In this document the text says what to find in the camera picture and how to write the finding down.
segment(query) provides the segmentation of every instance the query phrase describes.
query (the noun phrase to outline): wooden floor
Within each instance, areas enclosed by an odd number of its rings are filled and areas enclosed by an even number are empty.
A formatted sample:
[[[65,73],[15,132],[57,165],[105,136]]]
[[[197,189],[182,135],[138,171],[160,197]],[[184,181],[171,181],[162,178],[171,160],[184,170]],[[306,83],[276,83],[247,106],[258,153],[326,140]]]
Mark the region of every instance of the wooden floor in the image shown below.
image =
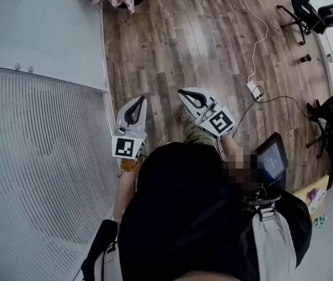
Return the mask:
[[[318,45],[307,37],[299,46],[298,27],[280,29],[291,20],[276,9],[290,0],[247,0],[254,13],[269,26],[268,39],[257,46],[253,80],[266,94],[305,103],[328,98],[328,83]],[[130,14],[104,3],[104,39],[107,68],[115,112],[129,99],[148,100],[147,149],[169,141],[181,141],[181,103],[176,91],[184,87],[207,88],[227,105],[239,122],[252,96],[246,88],[252,73],[253,44],[265,33],[243,0],[145,0]],[[295,60],[309,53],[312,62]],[[254,104],[246,114],[235,141],[255,149],[273,132],[282,135],[288,161],[287,189],[296,191],[328,173],[328,159],[316,159],[318,145],[305,144],[318,135],[292,100],[281,98]]]

